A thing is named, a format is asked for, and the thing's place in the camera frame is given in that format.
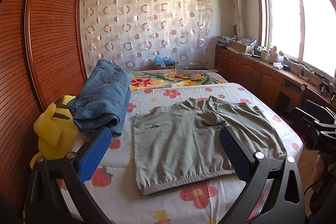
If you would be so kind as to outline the person's right hand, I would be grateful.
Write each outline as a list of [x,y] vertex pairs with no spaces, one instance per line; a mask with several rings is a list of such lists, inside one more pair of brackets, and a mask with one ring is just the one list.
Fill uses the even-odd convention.
[[315,167],[314,167],[313,176],[312,176],[312,180],[314,184],[312,188],[314,192],[319,192],[319,189],[321,188],[322,183],[323,183],[323,179],[322,179],[323,171],[326,168],[328,168],[329,172],[332,171],[332,174],[335,176],[335,163],[326,165],[326,163],[324,162],[322,158],[322,152],[318,151],[318,157],[315,162]]

